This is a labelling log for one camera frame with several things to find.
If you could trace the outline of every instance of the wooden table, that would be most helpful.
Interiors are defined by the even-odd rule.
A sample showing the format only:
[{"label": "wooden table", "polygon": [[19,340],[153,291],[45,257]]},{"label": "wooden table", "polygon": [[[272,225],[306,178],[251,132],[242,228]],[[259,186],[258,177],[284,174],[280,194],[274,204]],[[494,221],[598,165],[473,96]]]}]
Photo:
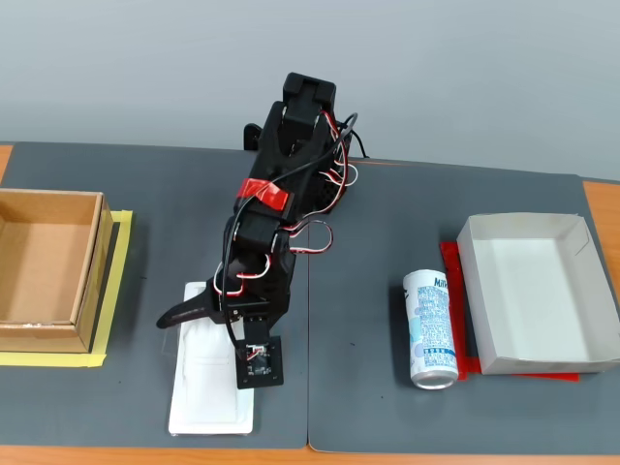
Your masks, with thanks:
[{"label": "wooden table", "polygon": [[[10,146],[0,146],[0,179],[11,156]],[[604,258],[611,273],[613,287],[620,294],[620,185],[584,182]],[[214,450],[214,449],[87,449],[0,447],[0,465],[28,463],[37,465],[68,463],[97,464],[238,464],[273,465],[280,463],[362,465],[449,465],[490,463],[535,464],[620,464],[620,457],[604,456],[497,456],[497,455],[384,455],[320,453],[309,447],[298,450]]]}]

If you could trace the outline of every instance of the white box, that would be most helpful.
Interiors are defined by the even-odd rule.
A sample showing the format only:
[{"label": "white box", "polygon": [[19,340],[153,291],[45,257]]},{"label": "white box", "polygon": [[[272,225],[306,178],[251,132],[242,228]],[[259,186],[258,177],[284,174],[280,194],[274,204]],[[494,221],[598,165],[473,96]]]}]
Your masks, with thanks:
[{"label": "white box", "polygon": [[585,220],[471,216],[458,250],[485,375],[605,371],[620,321]]}]

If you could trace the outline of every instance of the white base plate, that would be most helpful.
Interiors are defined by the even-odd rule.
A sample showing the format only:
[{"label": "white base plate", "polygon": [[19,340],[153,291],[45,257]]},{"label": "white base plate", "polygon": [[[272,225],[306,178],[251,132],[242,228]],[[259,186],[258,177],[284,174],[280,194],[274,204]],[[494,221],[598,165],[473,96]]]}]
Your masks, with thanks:
[{"label": "white base plate", "polygon": [[[204,290],[187,283],[184,299]],[[243,339],[243,322],[232,324]],[[170,434],[248,434],[254,421],[254,390],[236,388],[235,354],[224,325],[208,318],[181,324]]]}]

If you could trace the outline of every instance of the black cable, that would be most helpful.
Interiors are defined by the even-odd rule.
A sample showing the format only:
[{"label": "black cable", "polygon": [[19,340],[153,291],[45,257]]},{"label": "black cable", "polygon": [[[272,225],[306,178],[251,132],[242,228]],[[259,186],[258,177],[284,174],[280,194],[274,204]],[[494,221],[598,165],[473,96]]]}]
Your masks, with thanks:
[{"label": "black cable", "polygon": [[[351,121],[349,123],[349,125],[343,129],[340,132],[340,136],[338,137],[338,139],[336,139],[334,141],[334,143],[329,147],[329,149],[327,150],[326,153],[324,153],[323,155],[321,155],[321,157],[317,158],[316,160],[313,160],[311,162],[308,162],[304,165],[301,165],[300,167],[295,168],[294,170],[285,172],[284,174],[280,174],[279,176],[277,176],[275,179],[272,179],[270,182],[272,184],[275,184],[276,182],[280,182],[283,179],[286,179],[289,176],[293,176],[294,174],[297,174],[299,172],[302,172],[304,170],[307,170],[309,168],[312,168],[316,165],[318,165],[320,162],[322,162],[323,160],[326,160],[327,158],[329,158],[334,150],[336,150],[338,148],[338,145],[340,144],[340,142],[342,142],[348,135],[349,133],[353,130],[353,127],[356,124],[357,121],[357,113],[352,113],[347,119],[347,122]],[[229,337],[231,338],[231,342],[232,345],[234,346],[234,351],[236,352],[237,356],[241,359],[243,359],[243,353],[241,352],[241,348],[239,347],[239,343],[236,340],[236,337],[234,336],[234,332],[233,332],[233,324],[231,323],[231,314],[229,313],[229,307],[227,305],[227,299],[228,296],[226,294],[226,282],[227,282],[227,278],[229,275],[229,265],[231,264],[231,249],[233,248],[233,241],[234,241],[234,230],[236,228],[236,225],[239,222],[239,219],[241,217],[241,213],[243,212],[243,210],[248,206],[248,204],[258,195],[261,193],[261,191],[263,190],[259,190],[259,192],[257,192],[256,194],[254,194],[252,197],[249,197],[244,203],[242,203],[239,206],[239,209],[236,211],[236,214],[234,215],[234,218],[232,219],[232,224],[231,224],[231,228],[229,229],[229,237],[226,243],[226,248],[224,249],[224,256],[222,257],[222,295],[220,296],[220,309],[222,312],[224,312],[224,323],[226,324],[226,331],[229,334]]]},{"label": "black cable", "polygon": [[357,143],[359,144],[359,148],[361,149],[361,155],[364,158],[370,158],[368,155],[366,155],[366,150],[364,150],[364,144],[361,142],[361,137],[358,136],[355,131],[351,131],[351,134],[353,134],[354,137],[357,139]]},{"label": "black cable", "polygon": [[[339,123],[336,121],[336,124],[338,125],[339,128],[344,128],[347,126],[347,122],[349,121],[349,118],[345,119],[344,123]],[[361,137],[359,136],[358,133],[356,133],[354,130],[351,130],[351,134],[357,139],[357,143],[359,144],[359,148],[361,149],[361,155],[363,158],[370,158],[368,155],[366,155],[366,149],[364,148],[364,144],[361,141]]]}]

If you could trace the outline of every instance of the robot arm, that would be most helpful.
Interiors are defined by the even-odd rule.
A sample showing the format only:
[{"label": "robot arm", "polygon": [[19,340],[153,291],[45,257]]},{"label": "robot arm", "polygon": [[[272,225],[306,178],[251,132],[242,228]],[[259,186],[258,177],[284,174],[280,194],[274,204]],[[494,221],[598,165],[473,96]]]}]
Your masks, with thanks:
[{"label": "robot arm", "polygon": [[[280,337],[269,331],[289,309],[295,254],[324,251],[294,248],[289,240],[311,215],[328,213],[346,190],[357,115],[340,131],[335,93],[330,82],[289,74],[283,101],[273,104],[263,129],[246,126],[244,148],[258,149],[258,155],[227,222],[222,263],[202,294],[157,322],[165,328],[210,318],[226,325],[237,355],[238,388],[284,383]],[[240,318],[245,338],[236,340],[232,322]]]}]

